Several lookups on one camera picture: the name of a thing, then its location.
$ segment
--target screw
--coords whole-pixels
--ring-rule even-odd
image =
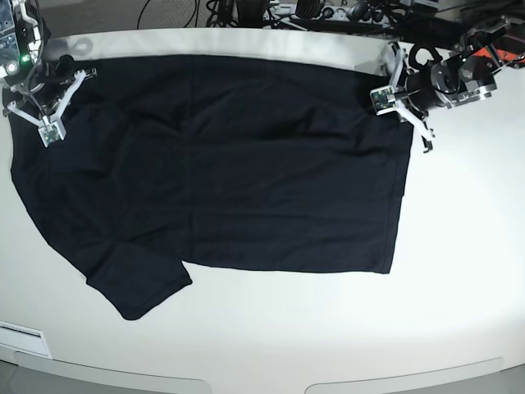
[[[473,77],[473,74],[470,70],[463,70],[461,74],[468,80],[470,80]]]

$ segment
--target t-shirt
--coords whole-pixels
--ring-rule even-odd
[[[12,178],[45,240],[124,318],[191,284],[181,261],[390,271],[413,128],[372,112],[384,78],[212,56],[78,67],[98,76],[65,140],[45,149],[10,115]]]

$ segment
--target red component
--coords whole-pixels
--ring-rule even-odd
[[[516,53],[510,53],[510,52],[504,51],[502,49],[496,49],[496,51],[498,52],[498,55],[500,55],[501,60],[503,60],[504,62],[511,62],[511,61],[515,60],[516,57],[519,56]],[[481,48],[479,51],[474,53],[473,56],[488,57],[489,59],[491,58],[491,55],[489,54],[489,51],[486,48]],[[525,64],[525,59],[523,59],[523,60],[521,60],[519,62],[516,62],[516,63],[523,63],[523,64]]]

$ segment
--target metal bracket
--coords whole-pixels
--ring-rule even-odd
[[[403,49],[399,48],[397,43],[393,43],[391,46],[395,53],[394,64],[386,64],[387,69],[391,70],[390,82],[387,86],[382,86],[370,92],[374,110],[378,116],[389,112],[397,112],[402,119],[410,122],[414,126],[414,130],[425,141],[431,142],[434,140],[432,131],[427,128],[427,125],[419,119],[419,117],[410,111],[403,99],[397,95],[401,91],[399,79],[403,70],[406,68],[404,61],[407,55]]]
[[[81,70],[75,73],[75,81],[70,85],[69,88],[67,88],[62,98],[58,100],[59,104],[57,109],[50,116],[43,116],[42,119],[37,119],[31,116],[29,113],[19,109],[16,105],[16,101],[9,103],[7,105],[7,110],[37,126],[39,128],[39,134],[40,138],[42,139],[43,146],[47,148],[53,142],[64,140],[66,138],[66,128],[62,122],[62,115],[66,111],[73,94],[75,94],[75,92],[79,89],[85,78],[86,71]]]

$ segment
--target white table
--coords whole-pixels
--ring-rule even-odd
[[[368,72],[377,71],[386,45],[215,29],[90,34],[64,43],[77,59],[225,54]],[[11,183],[11,132],[2,119],[0,320],[43,330],[55,360],[204,379],[216,394],[302,393],[314,383],[495,357],[505,368],[523,364],[525,72],[507,70],[497,80],[493,99],[433,113],[432,154],[414,139],[391,275],[186,264],[194,284],[135,322],[86,286],[34,227]]]

